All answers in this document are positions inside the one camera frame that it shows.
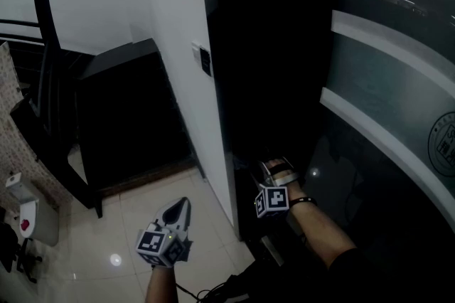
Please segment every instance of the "white stripe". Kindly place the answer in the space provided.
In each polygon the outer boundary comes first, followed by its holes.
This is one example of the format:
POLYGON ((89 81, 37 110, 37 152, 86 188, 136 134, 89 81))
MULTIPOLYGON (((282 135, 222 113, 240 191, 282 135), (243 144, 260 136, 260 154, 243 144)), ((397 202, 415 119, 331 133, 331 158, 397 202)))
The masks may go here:
POLYGON ((411 1, 408 1, 408 0, 403 0, 403 1, 409 2, 410 4, 415 4, 414 2, 411 2, 411 1))
POLYGON ((396 163, 423 190, 455 232, 454 197, 414 153, 375 120, 327 88, 322 89, 321 104, 359 131, 396 163))
POLYGON ((455 65, 419 41, 376 22, 340 11, 332 11, 332 31, 408 64, 455 98, 455 65))

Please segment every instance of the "white wall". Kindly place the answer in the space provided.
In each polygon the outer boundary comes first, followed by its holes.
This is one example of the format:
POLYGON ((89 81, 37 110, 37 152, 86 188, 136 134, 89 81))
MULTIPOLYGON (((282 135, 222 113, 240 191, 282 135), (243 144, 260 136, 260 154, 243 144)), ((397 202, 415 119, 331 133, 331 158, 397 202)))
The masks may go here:
MULTIPOLYGON (((98 54, 153 37, 161 51, 188 131, 219 201, 232 222, 213 79, 193 60, 191 41, 209 47, 204 0, 50 0, 61 46, 98 54)), ((0 18, 35 21, 33 0, 0 0, 0 18)), ((0 32, 38 36, 37 29, 0 32)))

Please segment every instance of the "black chair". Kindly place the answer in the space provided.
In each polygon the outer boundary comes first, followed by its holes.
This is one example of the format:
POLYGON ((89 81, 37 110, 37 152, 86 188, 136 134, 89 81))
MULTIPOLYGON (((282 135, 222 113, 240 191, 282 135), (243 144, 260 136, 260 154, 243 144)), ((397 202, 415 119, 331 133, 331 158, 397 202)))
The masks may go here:
POLYGON ((7 272, 11 272, 13 261, 17 259, 17 270, 25 272, 28 280, 36 283, 36 279, 30 276, 30 266, 35 262, 42 262, 41 256, 32 256, 26 254, 27 242, 31 238, 26 238, 21 245, 18 244, 17 235, 8 223, 0 222, 0 261, 7 272))

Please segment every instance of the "red object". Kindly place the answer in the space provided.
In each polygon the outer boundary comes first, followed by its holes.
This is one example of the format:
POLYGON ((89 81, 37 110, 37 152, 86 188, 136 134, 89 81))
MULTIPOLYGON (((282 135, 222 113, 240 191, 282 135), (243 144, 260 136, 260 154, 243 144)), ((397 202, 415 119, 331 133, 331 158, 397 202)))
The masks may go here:
POLYGON ((22 231, 25 231, 30 225, 30 222, 28 222, 28 220, 23 220, 22 223, 21 223, 21 228, 22 228, 22 231))

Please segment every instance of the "black and white cube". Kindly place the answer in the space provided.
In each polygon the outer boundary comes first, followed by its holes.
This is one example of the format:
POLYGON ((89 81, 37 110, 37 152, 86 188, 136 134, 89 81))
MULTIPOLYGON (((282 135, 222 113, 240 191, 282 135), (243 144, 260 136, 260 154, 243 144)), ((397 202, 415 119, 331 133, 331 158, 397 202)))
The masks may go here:
POLYGON ((185 251, 176 233, 170 231, 142 231, 136 251, 152 265, 173 267, 185 251))
POLYGON ((269 187, 262 189, 255 199, 258 218, 275 217, 289 209, 286 187, 269 187))

